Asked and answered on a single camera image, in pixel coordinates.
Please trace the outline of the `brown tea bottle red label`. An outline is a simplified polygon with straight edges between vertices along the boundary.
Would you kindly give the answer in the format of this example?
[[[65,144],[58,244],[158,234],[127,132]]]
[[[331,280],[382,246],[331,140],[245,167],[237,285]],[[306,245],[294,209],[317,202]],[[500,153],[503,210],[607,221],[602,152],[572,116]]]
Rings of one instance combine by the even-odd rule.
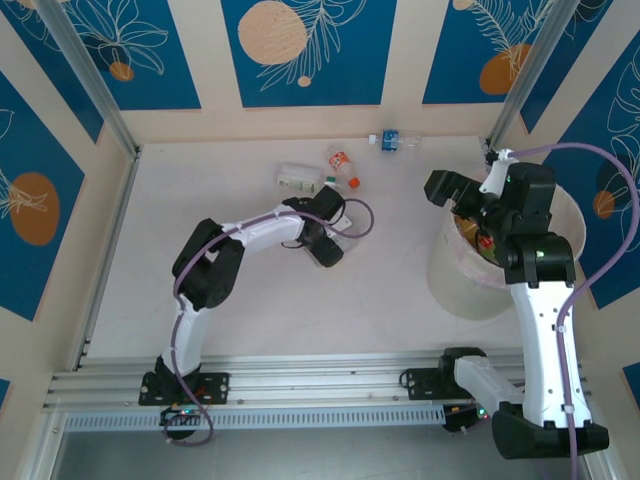
[[[472,220],[455,216],[454,221],[461,235],[477,251],[491,250],[494,247],[493,238]]]

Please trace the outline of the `white plastic bin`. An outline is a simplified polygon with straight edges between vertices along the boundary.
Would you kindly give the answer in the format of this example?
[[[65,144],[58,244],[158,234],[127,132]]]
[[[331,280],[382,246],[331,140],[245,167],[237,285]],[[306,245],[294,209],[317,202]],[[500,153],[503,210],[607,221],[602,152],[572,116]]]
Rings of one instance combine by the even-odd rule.
[[[550,231],[565,237],[579,259],[586,244],[586,224],[578,203],[562,187],[555,189]],[[513,306],[504,273],[472,247],[459,232],[455,215],[446,212],[426,269],[429,290],[456,317],[489,320]]]

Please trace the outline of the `white label bottle green cap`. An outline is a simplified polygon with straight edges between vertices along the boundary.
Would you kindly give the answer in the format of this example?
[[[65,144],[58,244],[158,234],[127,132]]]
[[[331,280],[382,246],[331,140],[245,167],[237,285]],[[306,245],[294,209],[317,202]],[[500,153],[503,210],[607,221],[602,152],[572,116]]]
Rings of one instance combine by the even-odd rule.
[[[280,187],[293,189],[308,195],[317,194],[325,186],[338,186],[337,178],[326,175],[323,170],[293,163],[281,164],[277,170],[275,180]]]

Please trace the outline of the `orange label bottle orange cap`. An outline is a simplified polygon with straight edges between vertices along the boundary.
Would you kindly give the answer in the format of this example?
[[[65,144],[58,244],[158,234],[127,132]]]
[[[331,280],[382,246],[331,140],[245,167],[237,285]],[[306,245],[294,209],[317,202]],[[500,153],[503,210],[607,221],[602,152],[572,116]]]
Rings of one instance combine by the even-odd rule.
[[[343,148],[330,144],[327,148],[328,164],[333,169],[339,186],[357,190],[361,186],[360,178],[350,157]]]

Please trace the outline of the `clear bottle blue label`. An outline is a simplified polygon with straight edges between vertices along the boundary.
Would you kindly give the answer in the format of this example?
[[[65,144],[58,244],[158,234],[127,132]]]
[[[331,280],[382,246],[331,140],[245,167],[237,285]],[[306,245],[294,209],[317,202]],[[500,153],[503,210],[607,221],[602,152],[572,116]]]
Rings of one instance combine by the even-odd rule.
[[[383,152],[416,150],[421,146],[421,140],[419,135],[404,134],[393,129],[385,129],[368,136],[368,143],[377,146]]]

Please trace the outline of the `black controller board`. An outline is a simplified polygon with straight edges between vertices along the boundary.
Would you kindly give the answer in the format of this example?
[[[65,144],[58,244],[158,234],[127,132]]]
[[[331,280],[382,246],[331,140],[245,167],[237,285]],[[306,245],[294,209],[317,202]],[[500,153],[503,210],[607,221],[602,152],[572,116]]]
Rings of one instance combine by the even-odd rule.
[[[168,407],[160,412],[159,426],[198,427],[201,424],[201,411],[191,406],[186,408]]]
[[[444,413],[443,428],[454,434],[467,434],[491,422],[487,411],[477,404],[445,406]]]

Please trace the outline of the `aluminium frame post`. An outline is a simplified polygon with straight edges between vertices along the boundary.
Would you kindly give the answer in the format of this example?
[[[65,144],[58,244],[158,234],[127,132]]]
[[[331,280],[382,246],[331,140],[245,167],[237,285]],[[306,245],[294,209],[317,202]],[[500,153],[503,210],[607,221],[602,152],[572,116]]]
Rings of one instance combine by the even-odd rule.
[[[115,140],[126,156],[135,161],[140,147],[129,131],[117,103],[62,6],[57,0],[33,0],[33,3]]]
[[[553,1],[549,15],[542,24],[486,139],[488,151],[497,150],[502,145],[579,2],[580,0]]]

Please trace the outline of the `aluminium rail beam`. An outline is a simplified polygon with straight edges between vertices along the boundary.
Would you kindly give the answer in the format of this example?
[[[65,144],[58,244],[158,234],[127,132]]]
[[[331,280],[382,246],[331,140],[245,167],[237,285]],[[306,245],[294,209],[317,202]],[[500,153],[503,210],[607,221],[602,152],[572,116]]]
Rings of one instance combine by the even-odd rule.
[[[206,356],[202,371],[227,373],[229,408],[311,408],[409,404],[399,384],[409,368],[437,365],[435,350],[276,356]],[[138,409],[152,357],[85,358],[75,371],[53,374],[46,412]]]

